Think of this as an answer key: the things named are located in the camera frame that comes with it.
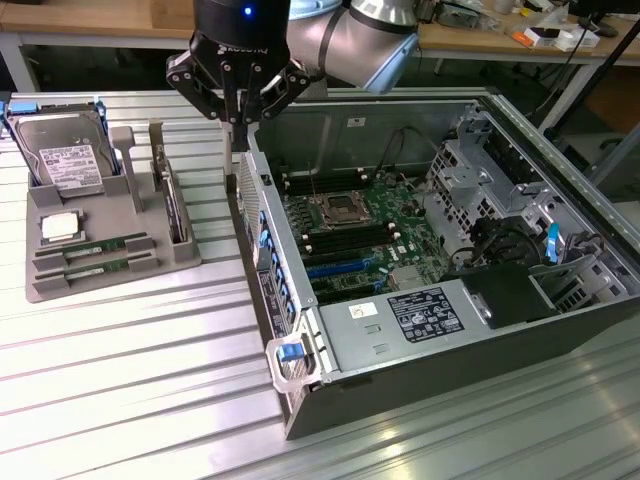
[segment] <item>circuit board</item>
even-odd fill
[[[338,231],[341,228],[348,228],[357,236],[358,228],[385,222],[392,222],[400,233],[399,238],[391,243],[353,250],[352,253],[365,262],[360,271],[316,276],[319,269],[336,271],[341,263],[314,263],[313,267],[308,267],[307,274],[320,304],[400,290],[402,288],[394,281],[394,270],[399,271],[397,269],[402,267],[415,267],[412,271],[417,271],[417,283],[423,285],[438,282],[447,271],[449,257],[442,248],[440,238],[425,219],[420,204],[422,194],[415,192],[408,180],[390,182],[391,175],[395,177],[395,174],[383,175],[363,190],[332,192],[323,196],[285,197],[283,205],[296,240],[305,234]],[[327,207],[332,199],[341,202],[339,205],[343,209],[338,211],[348,212],[342,217],[348,224],[341,226],[332,223],[337,221],[332,218],[331,205]],[[357,208],[344,208],[344,205],[352,205],[356,201],[361,202]],[[360,224],[357,223],[358,218],[362,220]],[[305,264],[312,259],[312,255],[304,251],[301,251],[301,256]],[[406,285],[416,285],[416,280]]]

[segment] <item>silver robot arm segment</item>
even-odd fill
[[[413,0],[292,0],[287,29],[291,57],[374,93],[398,81],[418,45]]]

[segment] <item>drive label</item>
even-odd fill
[[[441,288],[400,295],[388,301],[404,338],[411,343],[464,330]]]
[[[40,150],[44,166],[58,190],[102,184],[91,145]]]

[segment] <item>black ram slot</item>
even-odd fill
[[[360,248],[369,248],[369,247],[377,247],[380,245],[388,245],[392,242],[390,237],[375,237],[375,238],[366,238],[362,239],[358,242],[344,240],[335,243],[327,243],[322,245],[312,245],[312,255],[328,255],[335,252],[341,252],[344,250],[356,250]],[[306,250],[304,248],[300,249],[300,253],[305,253]]]
[[[303,243],[311,245],[312,255],[323,255],[358,248],[377,247],[393,242],[392,232],[384,225],[347,228],[332,232],[308,234]]]
[[[373,285],[364,285],[362,287],[346,288],[339,291],[319,292],[316,293],[316,298],[318,299],[318,303],[322,305],[336,301],[345,301],[351,298],[361,298],[374,293],[375,288]]]
[[[365,182],[359,175],[344,177],[317,177],[311,183],[310,177],[289,177],[289,186],[285,189],[287,195],[313,195],[319,193],[345,192],[349,190],[362,190]]]

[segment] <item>aluminum table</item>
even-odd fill
[[[94,94],[23,94],[41,104]],[[640,474],[640,321],[571,355],[287,442],[222,187],[222,134],[170,92],[105,93],[136,169],[165,122],[204,264],[31,305],[27,169],[0,142],[0,478],[573,479]]]

